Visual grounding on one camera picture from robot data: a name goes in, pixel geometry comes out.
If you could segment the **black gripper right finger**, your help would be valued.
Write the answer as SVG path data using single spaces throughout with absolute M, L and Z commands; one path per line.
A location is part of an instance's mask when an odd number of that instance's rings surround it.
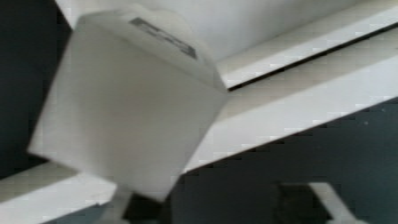
M 277 224 L 367 224 L 355 217 L 328 183 L 280 183 L 277 190 Z

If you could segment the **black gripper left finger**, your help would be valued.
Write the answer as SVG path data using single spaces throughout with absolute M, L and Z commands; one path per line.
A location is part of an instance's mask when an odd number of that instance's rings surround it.
M 159 224 L 161 203 L 122 189 L 113 197 L 115 223 Z

